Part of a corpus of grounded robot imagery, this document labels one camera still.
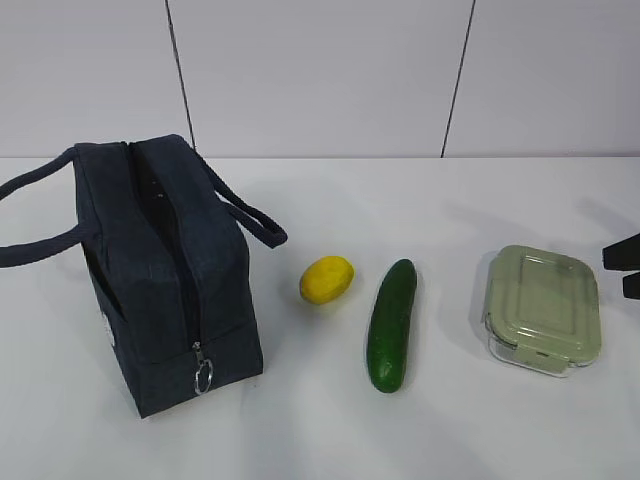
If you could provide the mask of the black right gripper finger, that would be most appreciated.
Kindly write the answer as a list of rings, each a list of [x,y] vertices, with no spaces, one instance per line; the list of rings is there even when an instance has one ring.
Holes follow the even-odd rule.
[[[640,272],[635,272],[622,279],[623,296],[627,299],[640,299]]]
[[[640,270],[640,234],[606,246],[602,249],[602,262],[606,270]]]

